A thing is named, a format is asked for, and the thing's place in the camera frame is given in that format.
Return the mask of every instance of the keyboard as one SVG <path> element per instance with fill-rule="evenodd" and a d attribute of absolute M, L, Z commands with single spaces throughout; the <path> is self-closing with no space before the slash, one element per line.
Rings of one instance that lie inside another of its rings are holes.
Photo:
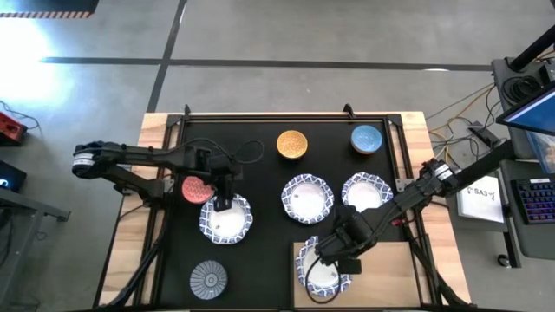
<path fill-rule="evenodd" d="M 555 223 L 555 179 L 511 181 L 526 224 Z"/>

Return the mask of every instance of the black tray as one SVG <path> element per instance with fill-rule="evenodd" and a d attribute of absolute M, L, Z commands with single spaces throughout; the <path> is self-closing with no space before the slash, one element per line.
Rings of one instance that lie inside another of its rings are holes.
<path fill-rule="evenodd" d="M 401 119 L 399 115 L 389 118 L 397 122 Z M 339 204 L 343 183 L 354 173 L 365 171 L 382 177 L 396 194 L 398 174 L 389 118 L 363 116 L 354 122 L 345 115 L 226 116 L 224 120 L 195 116 L 188 120 L 181 126 L 181 143 L 206 137 L 233 152 L 246 140 L 264 142 L 264 157 L 254 165 L 244 166 L 244 180 L 236 185 L 237 193 L 251 204 L 253 224 L 240 243 L 213 244 L 199 230 L 200 205 L 182 198 L 180 182 L 184 177 L 179 177 L 174 205 L 167 213 L 168 235 L 157 265 L 153 302 L 167 308 L 292 309 L 291 243 L 329 232 L 332 214 L 314 225 L 292 220 L 281 203 L 283 187 L 300 173 L 312 173 L 328 183 Z M 382 147 L 369 156 L 357 153 L 349 141 L 352 130 L 361 124 L 376 127 L 383 136 Z M 283 159 L 277 151 L 278 135 L 290 129 L 304 133 L 309 141 L 307 153 L 298 161 Z M 404 136 L 401 142 L 406 151 Z M 383 214 L 384 211 L 375 210 L 376 222 Z M 389 227 L 382 237 L 382 241 L 402 240 L 402 232 L 396 227 Z M 200 300 L 189 289 L 193 268 L 205 260 L 221 263 L 229 277 L 225 292 L 211 301 Z"/>

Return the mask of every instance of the black clamp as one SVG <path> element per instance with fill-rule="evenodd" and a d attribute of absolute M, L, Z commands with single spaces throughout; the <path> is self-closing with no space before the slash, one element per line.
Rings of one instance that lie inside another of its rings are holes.
<path fill-rule="evenodd" d="M 356 119 L 356 115 L 355 115 L 355 112 L 353 111 L 353 107 L 351 107 L 349 103 L 345 104 L 345 106 L 343 107 L 343 111 L 349 115 L 350 120 Z"/>
<path fill-rule="evenodd" d="M 189 104 L 185 104 L 185 111 L 183 114 L 183 121 L 187 122 L 191 119 L 191 108 L 189 107 Z"/>

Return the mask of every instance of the plate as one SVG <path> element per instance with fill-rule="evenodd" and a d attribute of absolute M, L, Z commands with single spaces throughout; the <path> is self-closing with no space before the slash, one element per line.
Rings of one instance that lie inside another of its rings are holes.
<path fill-rule="evenodd" d="M 300 174 L 287 182 L 281 193 L 285 212 L 303 224 L 315 224 L 330 214 L 333 192 L 323 179 Z"/>
<path fill-rule="evenodd" d="M 371 154 L 382 146 L 382 134 L 374 127 L 363 125 L 358 126 L 350 135 L 350 143 L 353 147 L 363 154 Z"/>
<path fill-rule="evenodd" d="M 304 246 L 295 258 L 295 270 L 297 270 L 298 281 L 304 286 L 306 282 L 306 273 L 310 266 L 317 259 L 314 253 L 314 246 L 318 243 L 318 237 L 314 236 L 304 242 Z M 341 292 L 344 292 L 352 283 L 351 275 L 341 274 Z M 309 291 L 321 297 L 332 296 L 339 289 L 339 281 L 337 278 L 337 270 L 333 265 L 323 265 L 318 262 L 310 272 L 308 281 Z"/>
<path fill-rule="evenodd" d="M 341 190 L 345 205 L 353 205 L 361 212 L 366 208 L 378 208 L 393 198 L 391 187 L 385 181 L 366 172 L 350 177 Z"/>
<path fill-rule="evenodd" d="M 215 244 L 236 244 L 252 225 L 251 206 L 242 196 L 235 194 L 232 208 L 216 212 L 216 197 L 210 198 L 200 211 L 200 231 Z"/>
<path fill-rule="evenodd" d="M 183 197 L 193 204 L 203 204 L 212 196 L 214 189 L 194 176 L 186 177 L 181 185 L 181 193 Z"/>
<path fill-rule="evenodd" d="M 210 300 L 219 296 L 226 285 L 227 273 L 224 267 L 213 260 L 197 265 L 189 279 L 191 291 L 202 300 Z"/>

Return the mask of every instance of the blue bowl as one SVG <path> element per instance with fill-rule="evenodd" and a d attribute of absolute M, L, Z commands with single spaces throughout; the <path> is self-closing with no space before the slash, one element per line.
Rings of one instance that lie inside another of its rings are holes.
<path fill-rule="evenodd" d="M 358 126 L 350 135 L 350 143 L 357 152 L 371 154 L 382 146 L 382 134 L 372 126 Z"/>

